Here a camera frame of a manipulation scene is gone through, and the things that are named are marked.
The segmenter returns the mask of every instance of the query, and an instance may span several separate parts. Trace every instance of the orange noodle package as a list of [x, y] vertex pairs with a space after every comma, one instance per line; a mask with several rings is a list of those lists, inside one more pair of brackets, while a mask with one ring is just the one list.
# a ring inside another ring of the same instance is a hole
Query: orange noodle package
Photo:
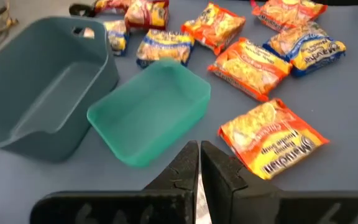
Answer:
[[208, 70], [255, 99], [268, 101], [268, 93], [289, 75], [291, 68], [292, 64], [240, 37]]
[[165, 30], [169, 17], [169, 0], [132, 0], [125, 13], [129, 28]]
[[97, 0], [94, 4], [95, 13], [111, 12], [115, 14], [125, 13], [132, 0]]
[[227, 122], [218, 135], [262, 179], [271, 179], [329, 142], [279, 99]]
[[210, 2], [196, 20], [186, 21], [181, 31], [189, 33], [212, 49], [215, 55], [219, 55], [233, 37], [240, 33], [245, 23], [244, 16], [237, 16]]
[[253, 15], [273, 30], [281, 31], [315, 20], [327, 9], [326, 5], [310, 0], [268, 0], [259, 7], [251, 0]]

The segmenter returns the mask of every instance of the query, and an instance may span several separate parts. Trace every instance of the instant noodle package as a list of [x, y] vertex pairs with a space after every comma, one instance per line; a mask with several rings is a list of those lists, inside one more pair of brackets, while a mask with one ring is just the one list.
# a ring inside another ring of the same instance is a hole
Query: instant noodle package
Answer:
[[111, 12], [117, 14], [125, 13], [132, 0], [97, 0], [94, 4], [95, 13]]
[[241, 37], [218, 56], [208, 70], [260, 101], [285, 78], [290, 63]]
[[227, 122], [218, 134], [262, 179], [271, 179], [329, 142], [279, 99]]
[[235, 35], [240, 33], [246, 18], [209, 3], [196, 20], [186, 21], [182, 32], [192, 35], [201, 44], [219, 55]]
[[165, 30], [169, 17], [169, 0], [132, 0], [125, 13], [126, 26]]
[[263, 47], [291, 62], [298, 77], [337, 61], [346, 51], [342, 42], [330, 38], [315, 22], [285, 30]]
[[327, 9], [326, 5], [310, 0], [268, 0], [262, 7], [251, 0], [253, 15], [270, 28], [281, 31], [316, 19]]
[[[110, 41], [112, 52], [114, 55], [124, 55], [126, 51], [126, 45], [129, 38], [129, 33], [123, 20], [120, 21], [108, 21], [103, 23]], [[93, 30], [86, 28], [84, 31], [84, 37], [93, 38]]]
[[188, 34], [150, 29], [137, 50], [136, 63], [142, 68], [161, 58], [187, 65], [195, 40]]

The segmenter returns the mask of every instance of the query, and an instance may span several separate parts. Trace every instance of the plastic bag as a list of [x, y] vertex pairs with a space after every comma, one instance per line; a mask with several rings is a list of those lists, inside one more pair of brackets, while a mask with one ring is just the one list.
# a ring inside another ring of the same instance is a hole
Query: plastic bag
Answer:
[[271, 179], [329, 142], [279, 99], [227, 122], [218, 135], [262, 179]]
[[285, 30], [263, 47], [291, 62], [297, 77], [337, 61], [346, 51], [342, 42], [330, 38], [315, 22]]
[[[114, 55], [121, 56], [126, 52], [127, 41], [129, 33], [127, 32], [125, 22], [120, 21], [108, 21], [103, 23], [106, 27], [110, 45]], [[94, 38], [93, 30], [86, 28], [84, 31], [84, 37]]]
[[137, 50], [136, 63], [145, 68], [168, 57], [186, 66], [194, 43], [194, 38], [188, 34], [150, 29]]
[[125, 23], [130, 28], [165, 30], [169, 17], [169, 0], [132, 0]]
[[111, 12], [123, 14], [128, 10], [132, 0], [97, 0], [94, 4], [95, 13]]
[[234, 36], [240, 33], [245, 23], [245, 17], [209, 3], [196, 20], [186, 21], [181, 31], [189, 33], [201, 44], [212, 49], [215, 55], [219, 55]]
[[218, 56], [208, 70], [260, 101], [285, 78], [290, 63], [241, 37]]
[[253, 15], [270, 28], [281, 31], [315, 20], [327, 9], [326, 5], [309, 0], [268, 0], [262, 7], [251, 0]]

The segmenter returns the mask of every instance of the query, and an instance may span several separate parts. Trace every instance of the chicken flavor ramen package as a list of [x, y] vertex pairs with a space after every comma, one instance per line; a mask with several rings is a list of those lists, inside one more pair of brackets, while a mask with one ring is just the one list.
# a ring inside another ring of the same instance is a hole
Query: chicken flavor ramen package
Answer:
[[209, 3], [196, 20], [186, 21], [181, 31], [189, 33], [212, 49], [215, 55], [219, 55], [233, 37], [240, 33], [245, 23], [245, 17]]
[[168, 24], [169, 0], [132, 0], [125, 23], [130, 28], [162, 29]]
[[310, 0], [268, 0], [262, 7], [251, 0], [251, 5], [253, 15], [277, 31], [312, 21], [327, 9], [326, 5]]
[[[125, 22], [120, 21], [109, 21], [103, 23], [110, 41], [110, 45], [114, 55], [124, 55], [126, 51], [126, 45], [129, 38]], [[86, 28], [84, 31], [84, 37], [94, 38], [93, 30]]]
[[292, 65], [241, 37], [208, 70], [260, 101], [285, 78]]
[[161, 58], [172, 58], [186, 66], [194, 38], [179, 32], [150, 29], [137, 50], [136, 63], [142, 68]]
[[263, 47], [291, 62], [298, 77], [337, 61], [346, 51], [342, 42], [330, 38], [315, 22], [285, 30]]
[[279, 99], [227, 122], [218, 134], [262, 179], [271, 179], [329, 142]]
[[111, 12], [123, 14], [128, 10], [132, 0], [97, 0], [94, 4], [95, 13]]

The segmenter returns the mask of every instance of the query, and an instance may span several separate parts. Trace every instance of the floor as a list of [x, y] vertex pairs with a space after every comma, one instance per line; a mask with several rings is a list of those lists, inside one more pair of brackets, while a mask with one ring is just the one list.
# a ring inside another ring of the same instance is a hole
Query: floor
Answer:
[[10, 0], [11, 16], [18, 19], [19, 24], [9, 31], [9, 36], [0, 44], [0, 49], [37, 19], [47, 16], [68, 16], [68, 7], [74, 2], [90, 4], [93, 0]]

